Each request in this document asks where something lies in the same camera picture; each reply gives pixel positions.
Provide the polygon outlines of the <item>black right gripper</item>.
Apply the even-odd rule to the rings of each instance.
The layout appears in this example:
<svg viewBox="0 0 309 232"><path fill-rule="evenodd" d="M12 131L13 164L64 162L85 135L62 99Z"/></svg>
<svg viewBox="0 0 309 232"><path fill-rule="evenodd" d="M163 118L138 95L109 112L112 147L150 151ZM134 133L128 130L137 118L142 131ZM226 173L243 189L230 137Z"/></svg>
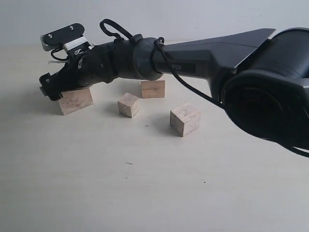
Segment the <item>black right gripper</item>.
<svg viewBox="0 0 309 232"><path fill-rule="evenodd" d="M55 102L63 98L61 92L72 91L116 79L113 64L114 43L104 43L89 48L80 45L66 51L68 62L55 73L46 73L39 78L44 96Z"/></svg>

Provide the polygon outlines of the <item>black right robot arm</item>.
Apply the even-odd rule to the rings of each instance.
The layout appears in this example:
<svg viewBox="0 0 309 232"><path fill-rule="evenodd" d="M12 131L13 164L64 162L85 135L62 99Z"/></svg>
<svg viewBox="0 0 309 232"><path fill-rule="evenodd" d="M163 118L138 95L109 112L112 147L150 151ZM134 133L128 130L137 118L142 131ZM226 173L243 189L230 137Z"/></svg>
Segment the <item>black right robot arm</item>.
<svg viewBox="0 0 309 232"><path fill-rule="evenodd" d="M164 39L113 33L91 45L80 24L41 36L45 51L64 50L64 67L40 77L52 101L64 91L110 83L117 78L155 81L164 74L205 79L208 100L222 107L245 132L290 146L309 146L309 31L274 29L199 41L165 44Z"/></svg>

